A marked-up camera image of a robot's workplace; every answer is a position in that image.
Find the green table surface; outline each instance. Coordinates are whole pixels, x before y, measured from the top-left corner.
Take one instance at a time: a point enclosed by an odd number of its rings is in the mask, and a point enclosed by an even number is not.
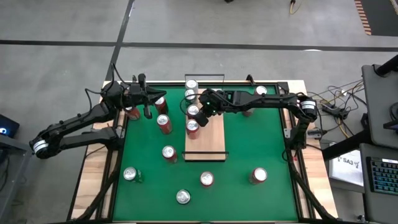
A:
[[[167,91],[173,131],[164,135],[153,119],[129,121],[121,164],[114,221],[297,221],[288,164],[282,159],[284,139],[278,109],[256,109],[250,117],[224,114],[225,162],[185,162],[185,116],[179,109],[183,87],[159,88]],[[246,90],[252,87],[228,87]],[[268,94],[275,94],[267,86]],[[162,148],[173,146],[178,162],[169,164]],[[128,182],[123,170],[141,170],[143,183]],[[268,173],[262,184],[252,185],[249,175],[255,167]],[[210,171],[214,184],[205,189],[200,174]],[[176,194],[187,189],[191,201],[180,205]]]

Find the concrete floor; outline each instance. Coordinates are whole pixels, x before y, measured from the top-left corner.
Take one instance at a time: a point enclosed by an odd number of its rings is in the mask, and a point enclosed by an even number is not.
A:
[[[128,0],[0,0],[0,40],[108,41],[118,38]],[[293,16],[288,0],[136,0],[125,42],[395,47],[397,37],[368,36],[353,0],[308,0]],[[0,113],[21,124],[28,142],[49,124],[88,109],[84,88],[99,89],[114,47],[0,45]],[[185,73],[251,74],[263,80],[305,80],[308,91],[361,79],[361,66],[383,63],[391,52],[306,52],[122,48],[117,61],[125,79],[181,80]],[[363,105],[346,120],[360,131]],[[324,129],[334,121],[323,117]],[[340,141],[334,130],[325,139]],[[32,158],[11,221],[66,219],[84,150],[48,160]],[[363,213],[360,194],[333,189],[340,218]]]

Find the table leg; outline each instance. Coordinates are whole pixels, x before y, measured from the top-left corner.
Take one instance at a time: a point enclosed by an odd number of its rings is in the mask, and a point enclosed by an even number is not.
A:
[[[361,143],[372,144],[371,133],[369,129],[365,129],[360,133],[345,139],[344,141],[336,143],[322,150],[323,160],[328,161],[340,155],[346,154],[347,152],[351,152],[352,150],[359,148],[359,144]]]

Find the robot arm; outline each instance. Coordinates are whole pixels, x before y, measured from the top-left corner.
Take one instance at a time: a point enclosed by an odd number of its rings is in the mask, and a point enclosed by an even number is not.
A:
[[[210,116],[237,113],[251,108],[286,108],[298,118],[298,124],[290,132],[285,143],[290,149],[305,148],[308,125],[317,119],[317,103],[303,93],[287,95],[252,95],[246,91],[205,90],[199,101],[203,105],[194,117],[200,126],[205,126]]]
[[[113,144],[119,139],[112,127],[100,131],[83,133],[79,136],[65,138],[64,136],[94,123],[110,121],[127,107],[144,105],[144,116],[152,118],[149,105],[153,105],[166,91],[155,90],[146,85],[144,74],[135,78],[131,84],[120,85],[117,81],[110,82],[100,92],[101,103],[92,107],[89,112],[77,114],[76,117],[57,124],[51,124],[41,131],[37,137],[29,142],[30,147],[40,159],[47,159],[57,155],[62,150],[73,147],[86,146],[94,143]]]

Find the wooden table edge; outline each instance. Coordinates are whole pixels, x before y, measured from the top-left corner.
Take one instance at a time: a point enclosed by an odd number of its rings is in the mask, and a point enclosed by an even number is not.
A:
[[[184,83],[184,80],[177,81],[147,81],[148,84],[151,83]],[[198,81],[199,83],[222,83],[222,81],[217,80],[205,80]],[[305,84],[303,80],[256,80],[256,83],[277,83],[277,82],[287,82],[289,85],[289,90],[291,93],[302,92],[304,94],[307,93]],[[225,80],[224,83],[250,83],[250,81],[242,81],[242,80]],[[290,120],[287,114],[287,110],[284,110],[285,113],[285,121],[289,128]],[[121,112],[119,124],[123,124],[124,113]],[[101,129],[108,125],[112,125],[112,121],[108,121],[107,123],[94,124],[94,129]],[[315,125],[312,123],[308,128],[314,128]],[[320,147],[320,143],[314,139],[308,139],[307,142],[316,147]],[[88,146],[87,152],[90,153],[95,149],[99,148],[100,144],[94,144]],[[118,152],[114,152],[113,163],[111,166],[111,170],[113,169],[113,165],[116,161],[116,155]],[[303,150],[303,158],[304,164],[307,171],[308,183],[311,188],[311,191],[314,193],[319,202],[325,207],[325,209],[334,217],[337,217],[337,211],[335,207],[335,202],[333,200],[333,194],[331,191],[328,174],[326,172],[325,163],[323,161],[322,152],[318,149],[314,149],[312,147],[308,147]],[[72,202],[74,202],[73,210],[71,218],[77,218],[80,216],[87,206],[93,201],[96,194],[98,193],[102,180],[103,174],[103,166],[106,160],[106,149],[102,149],[90,157],[85,159],[82,164],[82,172],[80,179],[78,180],[77,192],[75,198]],[[303,209],[304,217],[308,217],[307,203],[303,191],[299,188],[300,201]],[[110,198],[111,189],[105,196],[104,210],[103,216],[105,217],[108,212],[109,206],[109,198]]]

